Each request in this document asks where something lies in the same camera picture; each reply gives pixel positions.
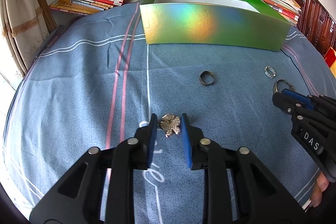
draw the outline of wooden cabinet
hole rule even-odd
[[[295,1],[302,10],[297,28],[322,55],[325,55],[329,47],[334,47],[335,21],[318,0]]]

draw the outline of holographic box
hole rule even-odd
[[[290,23],[261,0],[143,0],[147,44],[205,43],[279,51]]]

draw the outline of beige curtain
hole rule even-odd
[[[31,67],[38,47],[49,35],[37,0],[0,0],[0,28],[18,72]]]

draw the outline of finger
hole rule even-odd
[[[325,189],[327,189],[327,187],[329,185],[329,180],[327,180],[327,178],[323,175],[322,172],[319,174],[316,182],[319,185],[322,192],[324,192]]]
[[[318,205],[320,205],[321,200],[322,200],[322,191],[317,182],[315,182],[313,192],[311,193],[311,203],[313,207],[317,207]]]

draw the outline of silver ring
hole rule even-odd
[[[270,66],[265,67],[265,75],[269,78],[274,78],[276,76],[275,70],[273,70]]]
[[[209,75],[209,76],[211,76],[211,77],[212,77],[212,82],[210,82],[210,83],[205,83],[205,82],[203,81],[203,79],[202,79],[202,77],[203,77],[204,75]],[[208,71],[208,70],[205,70],[205,71],[203,71],[203,72],[201,73],[201,75],[200,75],[200,77],[199,77],[199,81],[201,82],[201,84],[202,84],[203,86],[210,86],[210,85],[213,85],[213,84],[214,84],[214,82],[215,82],[215,77],[213,76],[212,72],[210,72],[210,71]]]
[[[295,92],[295,88],[294,88],[293,85],[291,85],[290,83],[288,83],[286,80],[279,79],[279,80],[276,80],[276,82],[273,85],[273,93],[278,92],[278,82],[286,84],[289,87],[290,91]]]

